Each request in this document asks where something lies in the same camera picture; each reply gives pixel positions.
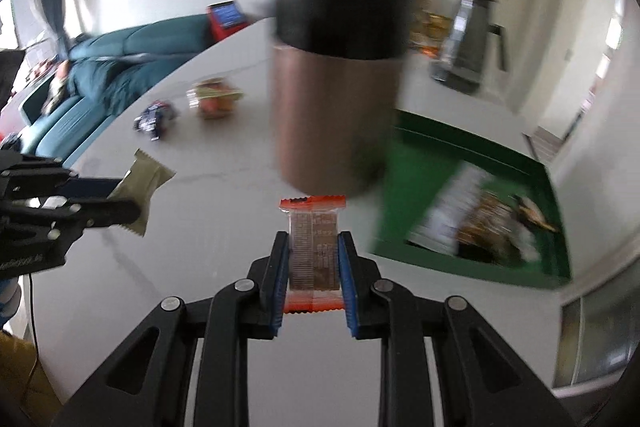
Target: clear plastic container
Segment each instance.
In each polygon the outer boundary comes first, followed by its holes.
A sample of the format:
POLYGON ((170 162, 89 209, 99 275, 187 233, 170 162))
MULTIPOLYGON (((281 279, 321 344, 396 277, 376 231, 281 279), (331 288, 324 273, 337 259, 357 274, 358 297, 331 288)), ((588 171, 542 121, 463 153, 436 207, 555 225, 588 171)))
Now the clear plastic container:
POLYGON ((232 113, 243 96, 241 89, 230 86, 222 77, 202 80, 187 91, 189 106, 205 119, 223 118, 232 113))

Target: snack package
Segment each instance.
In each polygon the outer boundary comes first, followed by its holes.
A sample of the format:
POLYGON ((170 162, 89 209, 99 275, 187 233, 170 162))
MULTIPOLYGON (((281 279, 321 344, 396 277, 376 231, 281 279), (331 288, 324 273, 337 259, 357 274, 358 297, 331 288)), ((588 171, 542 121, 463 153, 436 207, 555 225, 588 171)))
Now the snack package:
POLYGON ((492 178, 478 166, 462 162, 408 234, 407 240, 438 253, 456 255, 458 229, 468 213, 478 206, 482 185, 492 178))
POLYGON ((169 102, 156 100, 133 121, 133 129, 147 133, 151 140, 158 140, 166 131, 167 124, 177 116, 169 102))
POLYGON ((175 176, 175 172, 165 167, 138 149, 129 172, 109 194, 109 198, 130 198, 140 206, 140 217, 130 225, 121 225, 138 235, 145 235, 146 223, 149 220, 151 196, 156 188, 161 187, 175 176))
POLYGON ((482 255, 485 263, 508 265, 518 256, 517 249, 511 244, 511 234, 516 225, 513 209, 502 203, 492 192, 484 191, 478 206, 468 213, 458 229, 456 238, 463 246, 477 247, 486 252, 482 255))
POLYGON ((289 285, 284 312, 344 308, 338 270, 338 211, 344 196, 282 200, 289 214, 289 285))
POLYGON ((243 96, 242 90, 229 86, 225 78, 203 80, 187 91, 189 106, 206 119, 222 118, 232 113, 236 102, 243 96))

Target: olive green snack packet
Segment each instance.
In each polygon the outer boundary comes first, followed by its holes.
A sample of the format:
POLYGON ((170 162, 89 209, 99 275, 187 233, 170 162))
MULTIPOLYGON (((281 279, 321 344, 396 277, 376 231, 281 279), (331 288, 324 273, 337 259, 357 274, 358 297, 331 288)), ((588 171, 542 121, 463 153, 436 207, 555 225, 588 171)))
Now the olive green snack packet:
POLYGON ((144 237, 146 223, 149 219, 151 196, 156 188, 161 187, 175 176, 175 171, 165 167, 140 149, 136 151, 134 156, 136 160, 129 172, 113 189, 109 198, 129 198, 140 206, 140 217, 130 225, 121 225, 121 227, 144 237))

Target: candy wrapper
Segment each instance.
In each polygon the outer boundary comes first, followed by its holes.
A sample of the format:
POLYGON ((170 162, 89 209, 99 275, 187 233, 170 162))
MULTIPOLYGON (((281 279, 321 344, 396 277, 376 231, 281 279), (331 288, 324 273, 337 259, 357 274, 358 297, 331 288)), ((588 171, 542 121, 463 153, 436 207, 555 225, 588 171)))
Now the candy wrapper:
POLYGON ((338 270, 338 211, 344 196, 282 200, 289 214, 289 286, 285 313, 344 308, 338 270))
POLYGON ((151 196, 158 187, 175 176, 175 172, 138 149, 136 160, 109 198, 129 198, 140 207, 140 217, 130 225, 122 225, 138 235, 145 235, 151 196))
POLYGON ((156 100, 133 121, 133 129, 147 133, 151 140, 158 140, 176 115, 176 110, 169 102, 156 100))
POLYGON ((225 78, 203 80, 187 91, 189 106, 201 118, 222 118, 232 113, 236 102, 243 97, 242 90, 227 84, 225 78))

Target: sofa cushion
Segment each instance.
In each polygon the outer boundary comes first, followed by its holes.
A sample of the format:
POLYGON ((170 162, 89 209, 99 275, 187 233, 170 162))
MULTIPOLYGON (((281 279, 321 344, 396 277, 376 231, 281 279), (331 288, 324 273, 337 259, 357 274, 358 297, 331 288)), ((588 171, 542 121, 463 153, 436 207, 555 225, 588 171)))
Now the sofa cushion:
POLYGON ((143 27, 124 28, 123 30, 87 39, 71 48, 69 58, 71 60, 81 60, 82 58, 120 57, 124 55, 124 43, 127 38, 143 27))
POLYGON ((82 153, 84 151, 86 151, 89 146, 95 141, 95 139, 100 136, 100 134, 102 134, 102 131, 104 131, 105 129, 107 129, 108 126, 110 126, 111 122, 114 121, 116 119, 115 116, 108 116, 107 119, 102 122, 98 128, 93 131, 86 140, 84 140, 79 146, 78 148, 73 151, 71 153, 71 156, 69 156, 65 162, 62 164, 62 166, 65 169, 70 169, 71 167, 73 167, 74 163, 76 163, 78 161, 78 158, 80 156, 82 156, 82 153))
POLYGON ((104 105, 107 113, 114 116, 121 114, 129 105, 186 61, 186 58, 164 58, 138 64, 123 71, 104 91, 104 105))
POLYGON ((191 15, 143 26, 124 43, 126 55, 200 53, 215 44, 209 18, 191 15))
POLYGON ((72 96, 86 96, 94 103, 100 103, 106 87, 129 67, 129 63, 120 60, 80 60, 71 68, 68 92, 72 96))
POLYGON ((48 74, 46 78, 36 82, 33 88, 30 86, 26 88, 31 89, 31 92, 20 104, 20 113, 25 122, 29 124, 36 123, 36 120, 42 116, 42 106, 49 96, 49 86, 54 77, 54 73, 48 74))
POLYGON ((107 116, 102 105, 82 98, 40 140, 36 155, 66 160, 107 116))
POLYGON ((49 116, 41 116, 31 126, 25 127, 20 134, 22 154, 35 154, 40 140, 79 100, 79 96, 72 96, 61 103, 49 116))

